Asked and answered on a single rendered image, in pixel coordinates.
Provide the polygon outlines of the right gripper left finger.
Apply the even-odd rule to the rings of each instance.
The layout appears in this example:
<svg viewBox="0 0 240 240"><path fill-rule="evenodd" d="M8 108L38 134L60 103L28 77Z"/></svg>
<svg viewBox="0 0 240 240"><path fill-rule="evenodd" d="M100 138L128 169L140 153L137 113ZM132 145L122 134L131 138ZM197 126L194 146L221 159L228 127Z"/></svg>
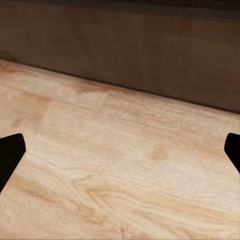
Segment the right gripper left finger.
<svg viewBox="0 0 240 240"><path fill-rule="evenodd" d="M0 138L0 193L26 153L22 133Z"/></svg>

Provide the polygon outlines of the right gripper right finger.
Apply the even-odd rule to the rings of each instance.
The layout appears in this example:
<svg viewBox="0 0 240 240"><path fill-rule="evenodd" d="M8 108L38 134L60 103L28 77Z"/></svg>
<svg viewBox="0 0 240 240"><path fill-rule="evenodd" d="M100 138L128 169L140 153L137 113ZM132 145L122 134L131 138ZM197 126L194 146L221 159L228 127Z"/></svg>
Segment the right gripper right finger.
<svg viewBox="0 0 240 240"><path fill-rule="evenodd" d="M227 135L224 151L240 173L240 134L229 133Z"/></svg>

